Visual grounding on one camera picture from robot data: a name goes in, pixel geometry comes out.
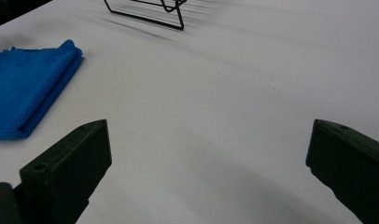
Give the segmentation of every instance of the white tabletop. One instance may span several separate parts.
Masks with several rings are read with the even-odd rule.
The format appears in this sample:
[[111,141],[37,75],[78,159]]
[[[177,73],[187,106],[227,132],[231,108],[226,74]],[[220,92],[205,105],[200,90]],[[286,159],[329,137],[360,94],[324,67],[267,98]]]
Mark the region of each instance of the white tabletop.
[[0,141],[0,182],[15,187],[27,162],[107,119],[113,165],[78,223],[360,223],[305,157],[314,119],[379,141],[379,0],[186,4],[183,32],[102,0],[54,0],[0,26],[0,51],[72,39],[84,53],[32,135]]

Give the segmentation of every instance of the metal rack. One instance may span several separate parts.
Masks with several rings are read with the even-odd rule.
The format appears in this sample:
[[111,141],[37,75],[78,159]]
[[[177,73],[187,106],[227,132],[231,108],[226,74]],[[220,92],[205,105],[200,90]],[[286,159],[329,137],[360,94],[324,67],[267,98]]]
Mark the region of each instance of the metal rack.
[[174,2],[175,2],[174,6],[168,6],[165,3],[165,0],[161,0],[160,4],[153,3],[153,2],[147,2],[147,1],[142,1],[142,0],[131,0],[131,1],[137,2],[137,3],[143,3],[143,4],[147,4],[147,5],[152,5],[152,6],[157,6],[157,7],[163,7],[163,9],[167,13],[171,13],[173,11],[176,11],[177,12],[178,21],[179,21],[179,25],[175,25],[175,24],[168,23],[168,22],[161,21],[161,20],[151,19],[151,18],[145,17],[145,16],[135,15],[133,13],[127,13],[127,12],[123,12],[123,11],[113,10],[110,7],[110,5],[108,4],[107,0],[104,0],[104,1],[105,1],[105,5],[107,6],[108,10],[111,13],[114,13],[114,14],[117,14],[117,15],[120,15],[120,16],[124,16],[124,17],[129,17],[129,18],[136,19],[136,20],[140,20],[140,21],[151,22],[151,23],[154,23],[154,24],[157,24],[157,25],[160,25],[160,26],[165,26],[165,27],[168,27],[168,28],[172,28],[172,29],[175,29],[175,30],[184,30],[184,22],[183,22],[183,17],[181,16],[181,12],[180,12],[180,6],[183,3],[187,2],[187,0],[174,0]]

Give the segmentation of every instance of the blue cloth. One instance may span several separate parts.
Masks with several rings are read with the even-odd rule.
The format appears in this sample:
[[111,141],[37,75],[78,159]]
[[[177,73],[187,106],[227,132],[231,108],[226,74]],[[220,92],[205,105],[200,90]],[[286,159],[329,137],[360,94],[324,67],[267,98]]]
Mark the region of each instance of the blue cloth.
[[82,51],[71,40],[57,49],[0,52],[0,140],[27,138],[81,59]]

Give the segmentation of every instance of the screw hole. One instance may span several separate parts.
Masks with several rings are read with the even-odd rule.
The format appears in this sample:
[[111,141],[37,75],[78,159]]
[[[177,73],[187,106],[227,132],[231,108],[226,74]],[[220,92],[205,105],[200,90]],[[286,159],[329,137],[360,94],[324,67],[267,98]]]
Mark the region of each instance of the screw hole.
[[45,170],[47,168],[47,165],[45,163],[39,163],[37,166],[35,166],[35,170],[41,171]]

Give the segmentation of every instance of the white table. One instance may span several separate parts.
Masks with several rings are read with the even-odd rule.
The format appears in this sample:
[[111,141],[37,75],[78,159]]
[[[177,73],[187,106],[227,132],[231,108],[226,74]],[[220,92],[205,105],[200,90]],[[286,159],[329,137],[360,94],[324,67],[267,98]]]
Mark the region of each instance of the white table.
[[0,51],[70,38],[84,52],[33,134],[0,141],[0,182],[15,187],[27,162],[107,119],[113,165],[78,223],[360,223],[305,157],[314,119],[379,141],[379,0],[214,1],[184,12],[184,32],[102,0],[54,0],[0,26]]

